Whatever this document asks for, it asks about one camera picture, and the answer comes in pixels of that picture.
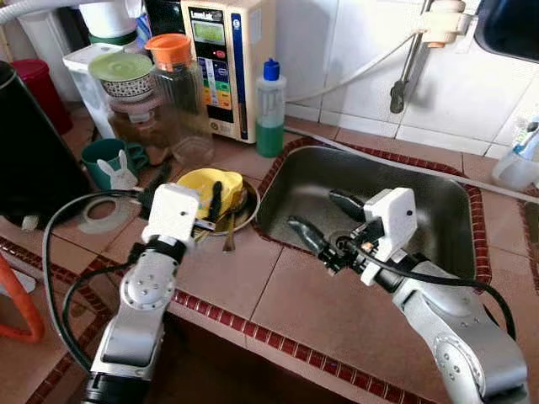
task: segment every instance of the green mug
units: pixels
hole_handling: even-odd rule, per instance
[[[120,139],[102,139],[86,146],[83,150],[82,160],[90,177],[99,189],[112,189],[111,176],[105,173],[98,165],[98,160],[103,160],[112,169],[120,170],[120,150],[127,157],[127,168],[138,178],[138,173],[148,164],[148,157],[144,147],[139,143],[126,143]]]

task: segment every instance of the digital display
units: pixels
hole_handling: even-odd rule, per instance
[[[196,41],[225,45],[225,30],[221,24],[193,21],[193,31]]]

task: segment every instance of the black cable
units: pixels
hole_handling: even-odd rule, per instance
[[[511,309],[509,308],[509,305],[505,301],[504,297],[489,284],[484,284],[483,282],[479,282],[478,280],[474,279],[441,278],[438,276],[404,271],[402,269],[395,268],[388,263],[384,263],[377,258],[372,257],[369,253],[363,251],[361,248],[355,248],[355,251],[357,251],[358,254],[361,255],[364,259],[378,265],[380,268],[393,272],[394,274],[403,276],[404,278],[416,279],[418,281],[426,282],[429,284],[442,284],[444,286],[464,286],[484,290],[496,300],[496,303],[498,303],[499,308],[504,313],[505,327],[507,328],[507,333],[510,335],[511,338],[516,340],[515,321],[513,320]]]
[[[54,286],[52,284],[52,272],[50,269],[50,250],[51,250],[51,234],[52,229],[54,228],[56,222],[62,218],[62,215],[71,207],[73,207],[76,204],[79,204],[85,200],[101,197],[101,196],[118,196],[118,197],[136,197],[138,194],[137,191],[128,190],[128,191],[122,191],[122,190],[109,190],[109,191],[101,191],[96,192],[94,194],[88,194],[81,196],[79,198],[76,198],[72,200],[71,202],[66,203],[63,205],[49,220],[49,223],[47,224],[47,227],[45,228],[45,233],[43,235],[43,253],[42,253],[42,265],[43,265],[43,275],[45,278],[45,297],[47,300],[47,305],[49,306],[49,312],[51,314],[52,323],[56,329],[56,332],[58,333],[58,336],[60,339],[66,344],[67,349],[69,350],[70,354],[73,356],[75,361],[87,372],[90,371],[90,359],[88,356],[84,353],[84,351],[80,348],[76,340],[71,340],[69,336],[67,335],[65,327],[62,325],[60,317],[58,315],[58,311],[56,308],[56,301],[54,298]]]
[[[71,325],[69,323],[69,306],[71,305],[72,297],[75,294],[75,292],[78,290],[78,288],[80,288],[83,283],[89,281],[94,276],[101,275],[101,274],[110,274],[111,272],[120,271],[122,269],[129,268],[130,265],[131,263],[123,263],[121,265],[116,265],[114,267],[102,268],[102,269],[97,269],[93,272],[88,272],[87,274],[84,274],[79,279],[77,279],[77,281],[71,285],[71,287],[66,293],[66,296],[64,297],[64,302],[61,308],[62,323],[66,330],[66,334],[71,341],[76,342],[77,339],[73,335]]]

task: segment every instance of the stainless steel sink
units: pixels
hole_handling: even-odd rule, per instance
[[[419,229],[404,248],[423,253],[446,271],[463,278],[475,276],[470,204],[457,183],[372,162],[344,151],[305,146],[285,159],[265,194],[257,215],[269,237],[305,248],[286,220],[303,216],[331,241],[356,223],[328,198],[331,189],[355,194],[363,202],[396,187],[415,192]]]

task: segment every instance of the orange lid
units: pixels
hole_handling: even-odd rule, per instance
[[[191,39],[183,34],[154,36],[144,48],[152,51],[158,65],[187,63],[191,60]]]

